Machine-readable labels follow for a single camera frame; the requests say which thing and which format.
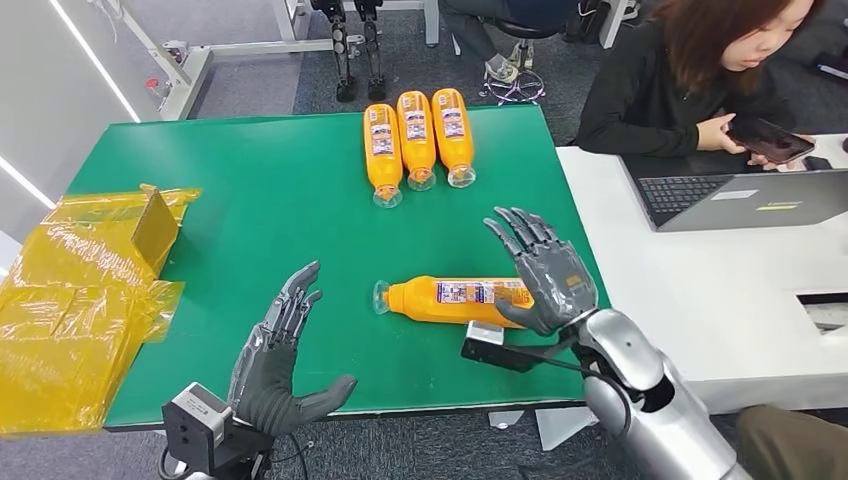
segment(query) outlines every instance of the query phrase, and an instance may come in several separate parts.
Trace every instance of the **robotic thumb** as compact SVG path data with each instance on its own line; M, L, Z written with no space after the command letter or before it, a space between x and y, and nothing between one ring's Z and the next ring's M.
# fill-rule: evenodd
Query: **robotic thumb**
M535 308L517 307L506 300L500 298L495 299L495 308L507 320L517 323L522 327L529 328L539 335L550 335L553 331L548 328L536 314Z
M356 379L351 375L337 378L330 388L298 399L300 405L300 423L310 423L338 410L350 398Z

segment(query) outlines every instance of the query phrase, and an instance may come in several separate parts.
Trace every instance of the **humanoid robot hand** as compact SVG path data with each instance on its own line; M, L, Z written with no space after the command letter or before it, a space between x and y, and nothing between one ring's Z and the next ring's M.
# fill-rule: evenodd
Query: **humanoid robot hand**
M497 299L501 315L547 336L598 308L595 282L570 242L560 240L542 217L520 208L495 207L495 213L515 237L491 218L483 223L503 242L534 300L533 307L525 309Z
M236 417L267 435L290 433L337 410L356 386L355 378L343 375L323 392L292 395L298 340L321 298L320 290L308 295L307 291L320 268L312 262L286 281L265 319L253 327L233 369L227 402Z

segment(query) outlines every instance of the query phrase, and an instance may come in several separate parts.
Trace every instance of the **bottle cap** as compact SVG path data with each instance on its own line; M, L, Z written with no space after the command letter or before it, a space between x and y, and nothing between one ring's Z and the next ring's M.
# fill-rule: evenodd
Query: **bottle cap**
M448 183L451 187L465 188L477 179L477 172L471 168L471 165L459 165L451 169L448 173Z
M403 194L396 185L383 185L374 190L374 203L382 208L394 208L403 200Z
M406 183L409 185L409 188L416 192L424 192L433 188L433 185L436 184L436 176L433 175L433 171L429 168L416 168L409 172L409 178L407 178Z
M389 311L389 284L380 280L374 284L374 291L372 293L372 304L374 305L374 312L377 315L382 315Z

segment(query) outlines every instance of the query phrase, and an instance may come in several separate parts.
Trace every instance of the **robotic arm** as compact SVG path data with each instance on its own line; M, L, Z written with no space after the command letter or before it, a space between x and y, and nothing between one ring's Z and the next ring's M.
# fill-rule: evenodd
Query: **robotic arm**
M584 374L586 403L644 473L670 480L750 479L671 361L626 315L598 309L595 284L571 244L537 215L518 208L495 211L515 236L495 220L484 222L535 300L531 309L497 300L498 310L539 335L557 332L559 342L507 345L502 331L472 324L463 356L525 372L542 362L561 364L552 356L571 348Z
M350 375L327 390L292 395L292 373L300 334L321 291L307 294L318 278L318 262L295 272L257 323L236 361L227 401L195 382L162 407L168 447L163 480L259 480L271 467L274 439L338 409L356 386ZM165 459L183 463L165 472Z

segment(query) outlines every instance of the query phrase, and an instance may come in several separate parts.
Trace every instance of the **orange bottle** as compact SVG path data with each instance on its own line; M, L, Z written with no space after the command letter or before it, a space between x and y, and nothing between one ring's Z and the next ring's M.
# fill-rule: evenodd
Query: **orange bottle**
M520 278L416 277L406 283L374 286L374 311L401 313L419 322L466 324L480 320L509 328L523 328L504 318L495 307L503 298L523 308L533 297Z
M379 103L365 110L365 167L374 186L374 203L383 208L396 207L403 199L398 185L403 179L397 117L390 105Z
M439 157L448 168L448 183L465 188L477 179L477 172L471 167L474 141L465 101L456 89L443 88L433 94L432 105Z
M409 170L409 188L423 192L433 188L436 176L436 138L433 136L433 114L430 101L421 92L406 92L397 104L403 163Z

